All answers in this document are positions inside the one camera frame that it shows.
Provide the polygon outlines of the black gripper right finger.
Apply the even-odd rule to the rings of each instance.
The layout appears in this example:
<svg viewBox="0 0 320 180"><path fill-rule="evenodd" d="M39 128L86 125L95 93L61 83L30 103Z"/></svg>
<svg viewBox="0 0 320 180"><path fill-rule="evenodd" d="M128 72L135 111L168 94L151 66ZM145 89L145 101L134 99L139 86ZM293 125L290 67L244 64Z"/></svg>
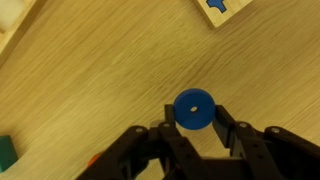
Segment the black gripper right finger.
<svg viewBox="0 0 320 180"><path fill-rule="evenodd" d="M247 165L254 180L320 180L320 147L279 126L264 131L215 107L212 126L231 157Z"/></svg>

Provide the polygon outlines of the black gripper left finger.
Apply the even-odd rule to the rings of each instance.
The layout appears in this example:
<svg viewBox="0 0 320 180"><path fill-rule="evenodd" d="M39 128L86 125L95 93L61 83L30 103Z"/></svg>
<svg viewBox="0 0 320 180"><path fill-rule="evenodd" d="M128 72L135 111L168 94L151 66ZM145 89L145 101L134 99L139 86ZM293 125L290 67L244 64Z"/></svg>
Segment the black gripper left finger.
<svg viewBox="0 0 320 180"><path fill-rule="evenodd" d="M129 127L76 180L134 180L150 160L160 161L163 180L210 180L205 161L176 128L172 105L157 127Z"/></svg>

